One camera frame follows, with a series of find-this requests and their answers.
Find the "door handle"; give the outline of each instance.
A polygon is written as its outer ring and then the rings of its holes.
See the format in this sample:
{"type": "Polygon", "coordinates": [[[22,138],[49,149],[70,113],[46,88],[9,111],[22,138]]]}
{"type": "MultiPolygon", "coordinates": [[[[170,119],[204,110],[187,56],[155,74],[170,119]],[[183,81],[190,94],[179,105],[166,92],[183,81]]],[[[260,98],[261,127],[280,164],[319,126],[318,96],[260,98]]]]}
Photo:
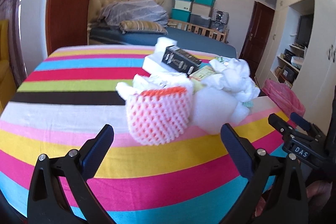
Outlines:
{"type": "Polygon", "coordinates": [[[331,45],[331,47],[329,48],[329,51],[328,51],[328,60],[330,60],[330,58],[331,58],[331,52],[333,51],[333,47],[334,47],[334,45],[331,45]]]}

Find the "blue bedsheet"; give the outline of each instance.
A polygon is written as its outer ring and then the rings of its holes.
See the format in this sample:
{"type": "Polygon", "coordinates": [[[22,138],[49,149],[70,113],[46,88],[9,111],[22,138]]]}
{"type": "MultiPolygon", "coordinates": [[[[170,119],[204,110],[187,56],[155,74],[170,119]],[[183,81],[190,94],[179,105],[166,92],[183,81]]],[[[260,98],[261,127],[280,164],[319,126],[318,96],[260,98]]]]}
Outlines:
{"type": "Polygon", "coordinates": [[[105,44],[131,44],[143,46],[155,46],[159,37],[167,37],[177,41],[177,45],[186,50],[209,52],[229,58],[236,58],[236,49],[228,44],[215,39],[204,37],[199,34],[167,28],[168,35],[151,33],[126,33],[110,28],[96,27],[90,32],[90,39],[103,42],[105,44]]]}

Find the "metal screw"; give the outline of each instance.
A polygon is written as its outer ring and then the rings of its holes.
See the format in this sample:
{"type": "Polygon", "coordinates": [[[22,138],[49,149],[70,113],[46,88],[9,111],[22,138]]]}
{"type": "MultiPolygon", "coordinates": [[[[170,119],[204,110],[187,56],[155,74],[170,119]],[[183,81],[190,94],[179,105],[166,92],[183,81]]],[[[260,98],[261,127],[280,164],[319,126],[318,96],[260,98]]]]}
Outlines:
{"type": "Polygon", "coordinates": [[[258,153],[259,156],[264,156],[264,155],[266,155],[266,150],[262,149],[262,148],[259,148],[257,150],[257,153],[258,153]]]}
{"type": "Polygon", "coordinates": [[[39,155],[39,161],[43,161],[45,159],[45,154],[39,155]]]}
{"type": "Polygon", "coordinates": [[[76,155],[77,155],[77,150],[76,149],[72,149],[72,150],[69,151],[69,156],[70,157],[74,157],[76,155]]]}
{"type": "Polygon", "coordinates": [[[291,160],[296,160],[296,156],[293,153],[290,153],[288,156],[291,160]]]}

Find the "person's hand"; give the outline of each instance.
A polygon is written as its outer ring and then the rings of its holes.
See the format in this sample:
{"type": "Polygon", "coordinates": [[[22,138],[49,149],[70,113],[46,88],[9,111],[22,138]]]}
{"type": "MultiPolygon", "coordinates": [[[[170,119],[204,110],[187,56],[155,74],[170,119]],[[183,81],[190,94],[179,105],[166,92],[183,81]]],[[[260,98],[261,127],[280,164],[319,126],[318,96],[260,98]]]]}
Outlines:
{"type": "Polygon", "coordinates": [[[331,195],[332,186],[332,182],[318,180],[306,188],[310,216],[316,215],[326,205],[331,195]]]}

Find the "striped bedspread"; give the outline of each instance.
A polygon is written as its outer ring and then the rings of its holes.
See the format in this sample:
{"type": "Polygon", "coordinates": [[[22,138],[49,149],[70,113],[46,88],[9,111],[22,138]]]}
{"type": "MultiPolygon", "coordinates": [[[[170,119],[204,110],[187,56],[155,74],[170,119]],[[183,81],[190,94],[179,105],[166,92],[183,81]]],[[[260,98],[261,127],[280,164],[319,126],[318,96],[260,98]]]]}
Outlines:
{"type": "MultiPolygon", "coordinates": [[[[236,201],[246,179],[239,176],[219,135],[189,127],[173,142],[142,146],[128,133],[125,102],[115,86],[131,84],[153,47],[61,48],[41,63],[18,89],[0,117],[0,189],[26,216],[28,189],[37,157],[79,149],[106,124],[114,142],[88,184],[120,224],[215,224],[236,201]]],[[[212,54],[192,52],[204,63],[212,54]]],[[[268,98],[254,100],[234,129],[256,148],[284,156],[281,135],[267,117],[280,109],[268,98]]],[[[74,213],[83,217],[66,180],[62,184],[74,213]]]]}

